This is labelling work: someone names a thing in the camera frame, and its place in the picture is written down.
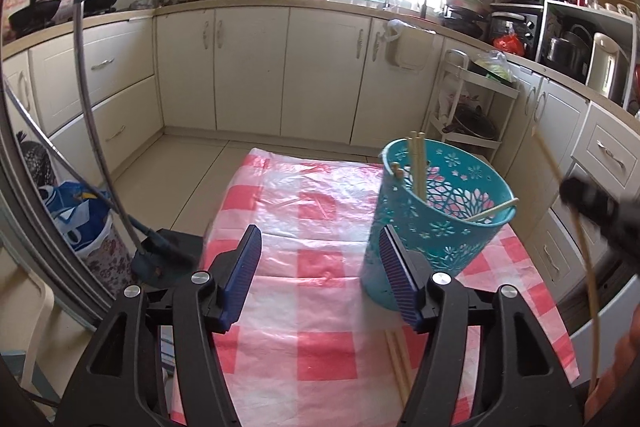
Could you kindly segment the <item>bamboo chopstick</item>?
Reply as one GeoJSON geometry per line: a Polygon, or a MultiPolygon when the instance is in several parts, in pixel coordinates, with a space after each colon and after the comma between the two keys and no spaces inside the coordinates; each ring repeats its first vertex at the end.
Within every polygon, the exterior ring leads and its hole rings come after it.
{"type": "Polygon", "coordinates": [[[425,143],[425,133],[418,133],[418,143],[416,145],[419,147],[420,152],[418,153],[418,158],[420,159],[420,199],[423,202],[426,202],[426,177],[427,177],[427,158],[426,158],[426,143],[425,143]]]}
{"type": "MultiPolygon", "coordinates": [[[[547,164],[547,167],[552,173],[553,179],[558,188],[561,188],[562,183],[565,181],[565,176],[561,168],[556,165],[556,161],[552,155],[552,152],[544,137],[538,132],[537,127],[533,127],[533,131],[530,132],[533,141],[538,145],[540,153],[547,164]]],[[[582,229],[580,223],[580,217],[578,211],[573,207],[568,208],[568,217],[570,223],[573,225],[575,231],[574,239],[574,257],[579,259],[578,263],[582,267],[582,273],[584,273],[585,288],[587,291],[589,321],[586,326],[590,328],[591,335],[591,355],[589,365],[589,386],[588,392],[593,392],[597,387],[598,373],[600,369],[600,343],[601,343],[601,324],[600,324],[600,303],[597,291],[596,272],[594,272],[594,265],[591,259],[589,245],[586,239],[585,231],[582,229]]]]}
{"type": "Polygon", "coordinates": [[[418,132],[411,131],[407,138],[409,165],[412,180],[412,191],[416,197],[420,196],[420,153],[418,132]]]}
{"type": "Polygon", "coordinates": [[[464,221],[465,222],[475,222],[475,221],[480,221],[483,219],[487,219],[490,217],[494,217],[497,213],[501,212],[502,210],[507,210],[510,209],[512,207],[515,207],[516,205],[518,205],[518,198],[517,197],[513,197],[510,200],[507,200],[506,202],[502,202],[499,205],[495,205],[494,207],[488,208],[482,212],[477,213],[474,216],[471,216],[469,218],[465,218],[464,221]]]}

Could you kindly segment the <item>white electric kettle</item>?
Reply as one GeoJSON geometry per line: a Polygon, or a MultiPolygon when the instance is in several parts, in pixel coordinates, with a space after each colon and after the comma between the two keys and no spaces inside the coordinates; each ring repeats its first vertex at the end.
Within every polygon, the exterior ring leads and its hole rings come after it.
{"type": "Polygon", "coordinates": [[[620,46],[609,36],[596,32],[586,86],[609,100],[622,104],[628,74],[628,60],[620,46]]]}

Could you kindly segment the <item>white small storage shelf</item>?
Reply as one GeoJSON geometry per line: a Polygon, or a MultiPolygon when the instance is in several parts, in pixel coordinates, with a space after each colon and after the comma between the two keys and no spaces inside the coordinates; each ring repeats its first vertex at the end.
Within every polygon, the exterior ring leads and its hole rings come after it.
{"type": "Polygon", "coordinates": [[[506,54],[448,49],[438,66],[424,130],[430,138],[492,161],[519,97],[506,54]]]}

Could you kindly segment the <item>red white checkered tablecloth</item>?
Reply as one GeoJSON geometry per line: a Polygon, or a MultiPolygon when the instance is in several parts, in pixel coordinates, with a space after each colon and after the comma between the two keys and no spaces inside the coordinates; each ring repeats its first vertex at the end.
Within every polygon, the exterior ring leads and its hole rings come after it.
{"type": "Polygon", "coordinates": [[[205,256],[231,251],[249,225],[262,232],[240,319],[215,339],[243,425],[398,422],[398,373],[416,373],[425,340],[360,285],[381,174],[260,148],[235,169],[205,256]]]}

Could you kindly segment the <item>red plastic bag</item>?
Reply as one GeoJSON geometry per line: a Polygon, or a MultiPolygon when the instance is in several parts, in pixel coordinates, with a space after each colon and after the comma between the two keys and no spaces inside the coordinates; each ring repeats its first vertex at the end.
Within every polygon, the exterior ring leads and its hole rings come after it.
{"type": "Polygon", "coordinates": [[[525,55],[525,46],[515,34],[502,35],[492,40],[492,45],[503,53],[510,53],[517,56],[525,55]]]}

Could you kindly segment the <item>black toaster oven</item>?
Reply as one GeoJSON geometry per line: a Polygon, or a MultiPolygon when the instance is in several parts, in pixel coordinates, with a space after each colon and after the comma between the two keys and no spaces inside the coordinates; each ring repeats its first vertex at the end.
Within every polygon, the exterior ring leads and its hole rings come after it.
{"type": "Polygon", "coordinates": [[[524,43],[523,57],[533,60],[537,53],[541,23],[541,10],[498,8],[489,17],[487,42],[492,45],[492,40],[499,36],[515,34],[524,43]]]}

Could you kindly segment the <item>white hanging trash bin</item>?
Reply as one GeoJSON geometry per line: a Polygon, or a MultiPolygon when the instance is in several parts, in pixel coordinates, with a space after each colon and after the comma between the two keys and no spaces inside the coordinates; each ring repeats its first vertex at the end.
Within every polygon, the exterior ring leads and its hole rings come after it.
{"type": "Polygon", "coordinates": [[[408,69],[424,69],[434,49],[434,30],[411,26],[402,20],[389,20],[385,25],[385,58],[390,65],[408,69]]]}

